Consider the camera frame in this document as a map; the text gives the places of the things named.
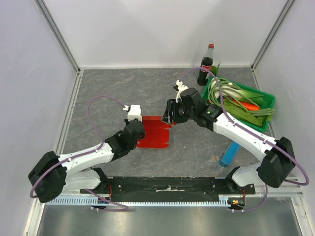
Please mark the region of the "blue rectangular box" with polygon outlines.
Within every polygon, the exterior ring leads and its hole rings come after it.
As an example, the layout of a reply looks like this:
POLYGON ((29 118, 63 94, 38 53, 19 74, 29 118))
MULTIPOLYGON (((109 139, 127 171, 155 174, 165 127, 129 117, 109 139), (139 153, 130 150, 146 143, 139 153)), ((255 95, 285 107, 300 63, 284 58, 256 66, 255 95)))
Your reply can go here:
POLYGON ((232 141, 225 150, 222 158, 220 159, 219 165, 224 168, 230 166, 240 147, 241 146, 238 143, 232 141))

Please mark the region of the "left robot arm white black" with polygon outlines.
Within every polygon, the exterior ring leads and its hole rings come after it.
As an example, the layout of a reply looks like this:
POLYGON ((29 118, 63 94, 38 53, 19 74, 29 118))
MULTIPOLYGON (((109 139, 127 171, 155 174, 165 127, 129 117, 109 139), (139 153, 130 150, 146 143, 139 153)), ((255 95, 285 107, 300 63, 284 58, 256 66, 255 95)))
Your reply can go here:
POLYGON ((28 179, 32 185, 30 197, 47 203, 62 192, 77 189, 93 189, 104 193, 108 188, 105 174, 94 166, 120 159, 136 148, 145 138, 143 122, 138 119, 126 121, 123 130, 103 140, 98 146, 81 151, 56 155, 45 153, 30 171, 28 179))

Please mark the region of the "leek with green leaves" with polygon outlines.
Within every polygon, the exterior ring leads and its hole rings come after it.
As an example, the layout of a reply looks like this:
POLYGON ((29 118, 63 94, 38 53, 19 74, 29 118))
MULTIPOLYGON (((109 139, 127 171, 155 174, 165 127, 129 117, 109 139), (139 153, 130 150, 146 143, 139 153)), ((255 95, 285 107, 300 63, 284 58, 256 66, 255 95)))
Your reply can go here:
MULTIPOLYGON (((256 104, 257 106, 262 106, 264 104, 262 94, 255 91, 250 91, 248 89, 243 89, 234 82, 222 77, 218 77, 218 81, 220 82, 221 90, 224 96, 228 96, 239 101, 256 104)), ((215 78, 211 79, 207 91, 210 97, 214 97, 216 99, 220 98, 220 90, 215 78)))

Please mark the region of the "red paper box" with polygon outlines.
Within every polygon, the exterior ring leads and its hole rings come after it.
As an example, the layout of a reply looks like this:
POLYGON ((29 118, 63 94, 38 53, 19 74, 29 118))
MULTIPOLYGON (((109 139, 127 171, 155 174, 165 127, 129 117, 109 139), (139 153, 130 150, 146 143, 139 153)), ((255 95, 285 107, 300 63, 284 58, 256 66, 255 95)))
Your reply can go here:
POLYGON ((138 148, 159 148, 169 147, 170 129, 176 123, 165 123, 161 121, 161 116, 143 116, 145 138, 139 140, 138 148))

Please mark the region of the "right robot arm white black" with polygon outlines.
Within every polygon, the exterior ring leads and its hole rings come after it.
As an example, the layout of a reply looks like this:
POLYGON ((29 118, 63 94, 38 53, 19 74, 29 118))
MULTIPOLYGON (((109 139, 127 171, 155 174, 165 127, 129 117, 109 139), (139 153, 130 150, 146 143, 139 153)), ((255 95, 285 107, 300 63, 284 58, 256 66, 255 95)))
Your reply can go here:
POLYGON ((295 167, 294 151, 289 139, 276 140, 245 124, 228 118, 221 107, 208 105, 195 88, 175 85, 176 98, 167 101, 162 117, 165 123, 184 123, 193 120, 200 127, 224 135, 252 153, 259 162, 247 167, 235 168, 225 187, 230 193, 238 193, 244 186, 263 182, 279 188, 295 167))

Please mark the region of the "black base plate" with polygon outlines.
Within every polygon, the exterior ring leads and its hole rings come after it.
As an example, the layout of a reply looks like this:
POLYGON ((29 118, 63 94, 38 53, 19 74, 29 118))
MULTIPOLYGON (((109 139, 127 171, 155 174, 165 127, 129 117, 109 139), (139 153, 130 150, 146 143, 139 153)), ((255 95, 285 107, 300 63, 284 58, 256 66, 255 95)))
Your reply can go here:
POLYGON ((253 184, 239 187, 215 177, 113 177, 107 183, 93 192, 127 203, 217 202, 219 195, 255 194, 253 184))

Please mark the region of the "green plastic crate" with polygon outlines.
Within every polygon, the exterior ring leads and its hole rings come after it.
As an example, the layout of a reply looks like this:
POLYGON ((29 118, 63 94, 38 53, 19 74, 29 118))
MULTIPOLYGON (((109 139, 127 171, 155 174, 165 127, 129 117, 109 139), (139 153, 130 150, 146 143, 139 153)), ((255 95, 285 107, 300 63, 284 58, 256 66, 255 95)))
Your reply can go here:
MULTIPOLYGON (((209 77, 209 80, 208 80, 208 83, 202 93, 202 98, 207 102, 207 104, 212 104, 209 102, 208 100, 208 92, 207 92, 207 86, 210 84, 210 80, 212 79, 212 77, 209 77)), ((217 81, 217 84, 219 86, 219 90, 221 90, 221 85, 220 85, 220 82, 218 81, 218 79, 215 79, 217 81)), ((250 88, 248 86, 245 86, 243 84, 240 84, 240 83, 237 83, 235 82, 237 85, 240 85, 241 88, 243 89, 249 89, 250 91, 255 91, 255 92, 258 92, 260 94, 263 95, 263 98, 264 100, 266 101, 265 105, 263 106, 263 108, 273 108, 274 109, 274 102, 275 102, 275 97, 271 94, 268 94, 268 93, 265 93, 265 92, 262 92, 262 91, 259 91, 259 90, 256 90, 254 88, 250 88)), ((224 108, 228 108, 230 109, 229 106, 225 105, 224 103, 224 99, 223 99, 223 104, 224 104, 224 108)), ((257 120, 256 118, 252 118, 252 119, 249 119, 249 120, 246 120, 246 119, 242 119, 238 116, 236 116, 235 114, 231 114, 229 113, 231 116, 233 116, 234 118, 238 119, 239 121, 241 121, 242 123, 250 126, 251 128, 257 130, 257 131, 260 131, 260 132, 264 132, 268 129, 268 123, 269 121, 271 120, 272 116, 269 118, 269 119, 264 119, 262 122, 260 122, 259 120, 257 120)))

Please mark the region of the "orange carrot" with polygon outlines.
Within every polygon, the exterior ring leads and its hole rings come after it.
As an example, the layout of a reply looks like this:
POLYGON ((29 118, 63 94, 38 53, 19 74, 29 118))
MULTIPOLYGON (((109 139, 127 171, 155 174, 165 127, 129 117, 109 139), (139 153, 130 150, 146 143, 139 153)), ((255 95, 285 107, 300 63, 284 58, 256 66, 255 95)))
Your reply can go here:
POLYGON ((243 105, 248 111, 259 111, 260 107, 253 105, 252 103, 247 103, 247 102, 243 102, 243 101, 236 101, 235 99, 233 99, 233 102, 243 105))

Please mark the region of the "cola glass bottle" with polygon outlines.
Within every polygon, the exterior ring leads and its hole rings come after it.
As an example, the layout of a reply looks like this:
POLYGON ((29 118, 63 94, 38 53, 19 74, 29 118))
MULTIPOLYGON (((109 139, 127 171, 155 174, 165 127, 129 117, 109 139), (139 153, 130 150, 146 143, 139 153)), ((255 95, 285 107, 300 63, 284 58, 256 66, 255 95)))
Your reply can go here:
POLYGON ((204 55, 201 65, 200 65, 200 70, 197 78, 197 83, 200 86, 205 86, 208 83, 208 79, 206 78, 208 75, 207 70, 211 70, 212 65, 213 65, 213 49, 214 49, 214 44, 210 43, 208 45, 208 49, 206 54, 204 55))

